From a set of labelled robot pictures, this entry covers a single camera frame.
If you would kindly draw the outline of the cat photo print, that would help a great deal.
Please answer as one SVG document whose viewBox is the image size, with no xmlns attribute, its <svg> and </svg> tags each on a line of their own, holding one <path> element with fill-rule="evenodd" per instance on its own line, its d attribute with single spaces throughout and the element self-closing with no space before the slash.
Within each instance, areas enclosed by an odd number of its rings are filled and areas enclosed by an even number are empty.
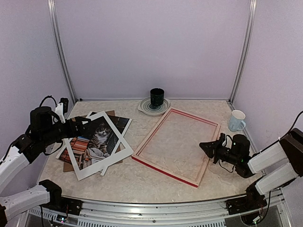
<svg viewBox="0 0 303 227">
<path fill-rule="evenodd" d="M 120 151 L 120 142 L 117 135 L 103 116 L 94 117 L 91 112 L 88 118 L 89 132 L 87 136 L 78 136 L 70 141 L 71 149 L 80 170 L 95 164 L 112 153 Z"/>
</svg>

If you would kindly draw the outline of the red wooden picture frame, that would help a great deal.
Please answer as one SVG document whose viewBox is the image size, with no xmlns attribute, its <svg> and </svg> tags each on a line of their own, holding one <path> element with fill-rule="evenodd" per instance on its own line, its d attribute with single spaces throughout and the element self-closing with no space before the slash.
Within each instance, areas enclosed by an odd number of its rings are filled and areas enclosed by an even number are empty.
<svg viewBox="0 0 303 227">
<path fill-rule="evenodd" d="M 132 159 L 197 188 L 209 162 L 199 144 L 217 140 L 220 127 L 217 122 L 170 107 Z"/>
</svg>

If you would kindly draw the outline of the white photo mat board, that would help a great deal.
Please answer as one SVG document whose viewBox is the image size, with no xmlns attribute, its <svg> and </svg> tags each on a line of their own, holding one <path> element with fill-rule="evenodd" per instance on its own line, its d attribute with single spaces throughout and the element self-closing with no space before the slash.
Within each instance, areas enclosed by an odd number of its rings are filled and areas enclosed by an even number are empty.
<svg viewBox="0 0 303 227">
<path fill-rule="evenodd" d="M 131 119 L 111 116 L 102 111 L 87 115 L 85 132 L 69 139 L 56 156 L 58 160 L 72 165 L 77 179 L 83 180 L 95 173 L 104 175 L 107 168 L 131 156 L 134 151 L 124 135 Z"/>
</svg>

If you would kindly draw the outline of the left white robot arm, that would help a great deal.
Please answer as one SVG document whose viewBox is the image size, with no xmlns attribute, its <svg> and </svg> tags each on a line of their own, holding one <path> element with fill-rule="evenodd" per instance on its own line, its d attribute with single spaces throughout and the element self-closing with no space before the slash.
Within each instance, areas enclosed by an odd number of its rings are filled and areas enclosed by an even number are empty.
<svg viewBox="0 0 303 227">
<path fill-rule="evenodd" d="M 0 189 L 28 165 L 32 164 L 46 148 L 64 139 L 82 136 L 89 118 L 81 116 L 66 120 L 64 107 L 59 104 L 53 111 L 40 106 L 30 112 L 30 125 L 26 132 L 14 140 L 0 160 Z M 6 226 L 15 216 L 36 206 L 49 206 L 62 210 L 66 199 L 60 186 L 43 180 L 31 189 L 0 199 L 0 225 Z"/>
</svg>

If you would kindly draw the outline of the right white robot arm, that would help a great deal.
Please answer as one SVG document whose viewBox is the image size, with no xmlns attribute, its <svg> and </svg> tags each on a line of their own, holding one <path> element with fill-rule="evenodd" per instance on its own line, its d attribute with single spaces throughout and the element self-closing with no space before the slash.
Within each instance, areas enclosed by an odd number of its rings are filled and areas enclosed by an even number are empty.
<svg viewBox="0 0 303 227">
<path fill-rule="evenodd" d="M 285 161 L 275 171 L 253 182 L 246 189 L 244 197 L 227 200 L 229 214 L 267 206 L 267 193 L 286 186 L 303 175 L 303 133 L 297 128 L 253 156 L 250 156 L 250 141 L 244 135 L 234 135 L 230 148 L 226 147 L 226 144 L 227 135 L 222 133 L 218 140 L 201 142 L 199 146 L 213 163 L 227 162 L 233 165 L 235 172 L 243 178 L 252 177 L 280 161 Z"/>
</svg>

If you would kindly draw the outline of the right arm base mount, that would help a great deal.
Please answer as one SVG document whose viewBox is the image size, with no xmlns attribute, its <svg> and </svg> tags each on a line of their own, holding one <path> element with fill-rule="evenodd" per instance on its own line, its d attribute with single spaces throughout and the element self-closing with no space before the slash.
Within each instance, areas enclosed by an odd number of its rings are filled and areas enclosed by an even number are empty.
<svg viewBox="0 0 303 227">
<path fill-rule="evenodd" d="M 226 208 L 229 215 L 261 209 L 259 213 L 250 213 L 241 217 L 242 222 L 249 227 L 257 226 L 258 223 L 262 222 L 268 213 L 269 205 L 270 197 L 267 201 L 265 195 L 259 194 L 253 185 L 246 189 L 246 195 L 244 197 L 226 201 Z"/>
</svg>

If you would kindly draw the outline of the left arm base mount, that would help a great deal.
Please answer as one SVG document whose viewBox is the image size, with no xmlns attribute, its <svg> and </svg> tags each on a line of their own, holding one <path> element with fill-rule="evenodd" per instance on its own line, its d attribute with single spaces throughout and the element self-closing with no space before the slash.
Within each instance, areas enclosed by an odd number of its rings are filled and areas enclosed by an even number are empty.
<svg viewBox="0 0 303 227">
<path fill-rule="evenodd" d="M 65 213 L 66 215 L 80 215 L 80 211 L 82 208 L 83 201 L 60 197 L 60 198 L 51 198 L 50 201 L 46 204 L 42 204 L 43 208 L 47 208 L 50 210 L 55 210 L 61 213 Z"/>
</svg>

